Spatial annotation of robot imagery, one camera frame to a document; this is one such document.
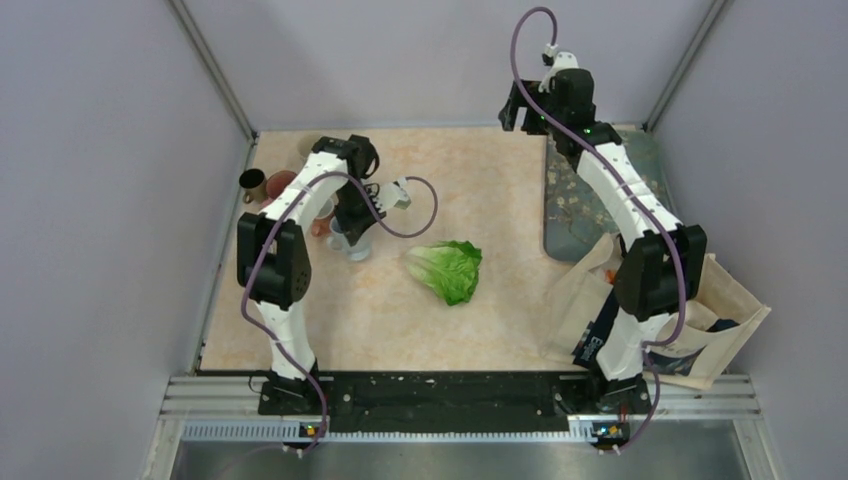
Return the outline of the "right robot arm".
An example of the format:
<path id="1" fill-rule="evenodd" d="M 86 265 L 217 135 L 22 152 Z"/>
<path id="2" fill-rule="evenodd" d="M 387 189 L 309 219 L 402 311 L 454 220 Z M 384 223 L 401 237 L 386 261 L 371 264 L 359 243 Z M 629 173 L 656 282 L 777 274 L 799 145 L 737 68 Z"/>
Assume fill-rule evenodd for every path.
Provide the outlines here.
<path id="1" fill-rule="evenodd" d="M 639 389 L 653 348 L 682 333 L 699 289 L 707 237 L 685 225 L 636 171 L 623 141 L 596 118 L 589 71 L 557 59 L 541 81 L 514 79 L 498 118 L 504 130 L 545 135 L 600 199 L 616 226 L 552 288 L 546 353 L 586 369 L 586 397 L 612 412 Z"/>

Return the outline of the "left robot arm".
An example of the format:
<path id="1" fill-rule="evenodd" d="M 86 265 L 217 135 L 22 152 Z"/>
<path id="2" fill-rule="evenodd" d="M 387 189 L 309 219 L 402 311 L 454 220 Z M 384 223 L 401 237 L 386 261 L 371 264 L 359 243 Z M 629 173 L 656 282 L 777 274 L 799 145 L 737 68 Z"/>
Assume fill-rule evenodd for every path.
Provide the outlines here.
<path id="1" fill-rule="evenodd" d="M 352 246 L 360 244 L 385 216 L 363 184 L 379 164 L 369 138 L 323 136 L 284 191 L 259 213 L 245 213 L 237 222 L 242 315 L 269 338 L 271 391 L 282 394 L 297 413 L 314 410 L 321 397 L 313 380 L 316 358 L 306 337 L 302 305 L 312 275 L 305 236 L 325 203 L 335 200 L 341 209 L 342 237 Z"/>

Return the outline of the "large pink mug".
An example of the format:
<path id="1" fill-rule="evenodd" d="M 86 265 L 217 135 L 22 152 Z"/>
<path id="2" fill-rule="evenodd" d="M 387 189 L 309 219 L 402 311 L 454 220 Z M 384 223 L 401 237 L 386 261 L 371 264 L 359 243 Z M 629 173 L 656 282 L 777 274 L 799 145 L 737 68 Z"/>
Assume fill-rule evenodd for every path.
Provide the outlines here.
<path id="1" fill-rule="evenodd" d="M 266 182 L 266 193 L 268 198 L 278 198 L 296 177 L 297 173 L 291 170 L 280 170 L 272 174 Z"/>

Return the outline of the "pale blue glass mug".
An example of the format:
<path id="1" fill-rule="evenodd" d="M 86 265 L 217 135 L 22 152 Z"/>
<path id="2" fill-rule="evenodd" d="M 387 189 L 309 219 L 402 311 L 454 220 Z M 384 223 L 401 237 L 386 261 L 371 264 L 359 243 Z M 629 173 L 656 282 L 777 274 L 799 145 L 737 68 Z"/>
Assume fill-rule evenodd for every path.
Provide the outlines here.
<path id="1" fill-rule="evenodd" d="M 361 262 L 366 260 L 372 252 L 372 232 L 367 230 L 359 240 L 353 244 L 342 233 L 341 227 L 336 218 L 333 218 L 329 224 L 330 233 L 326 239 L 326 246 L 340 254 L 344 254 L 352 262 Z"/>

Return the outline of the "brown patterned mug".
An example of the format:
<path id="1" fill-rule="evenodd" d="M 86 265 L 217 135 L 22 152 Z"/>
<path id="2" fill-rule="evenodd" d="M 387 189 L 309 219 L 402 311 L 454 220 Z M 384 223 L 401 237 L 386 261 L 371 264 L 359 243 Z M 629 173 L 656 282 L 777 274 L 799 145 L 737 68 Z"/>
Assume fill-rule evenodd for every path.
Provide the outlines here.
<path id="1" fill-rule="evenodd" d="M 267 178 L 261 169 L 250 168 L 245 170 L 239 176 L 238 183 L 242 189 L 243 204 L 261 204 L 267 200 Z"/>

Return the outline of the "cream tall mug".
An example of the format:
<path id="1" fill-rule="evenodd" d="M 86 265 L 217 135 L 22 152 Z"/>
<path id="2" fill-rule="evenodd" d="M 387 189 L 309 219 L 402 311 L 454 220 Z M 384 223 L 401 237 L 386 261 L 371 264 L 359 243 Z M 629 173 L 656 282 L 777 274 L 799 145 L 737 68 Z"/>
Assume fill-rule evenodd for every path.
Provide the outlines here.
<path id="1" fill-rule="evenodd" d="M 302 136 L 296 145 L 296 150 L 299 158 L 306 162 L 306 159 L 311 154 L 313 146 L 321 139 L 321 134 L 308 134 Z"/>

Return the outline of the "terracotta pink mug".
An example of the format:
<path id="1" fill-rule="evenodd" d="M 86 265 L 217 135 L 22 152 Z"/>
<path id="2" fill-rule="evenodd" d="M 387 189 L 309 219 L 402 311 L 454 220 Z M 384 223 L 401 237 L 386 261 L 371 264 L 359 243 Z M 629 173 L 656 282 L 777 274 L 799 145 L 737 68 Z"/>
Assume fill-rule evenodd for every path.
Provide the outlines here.
<path id="1" fill-rule="evenodd" d="M 310 233 L 314 238 L 327 236 L 331 229 L 330 223 L 334 216 L 335 202 L 333 198 L 329 198 L 318 210 L 315 219 L 311 224 Z"/>

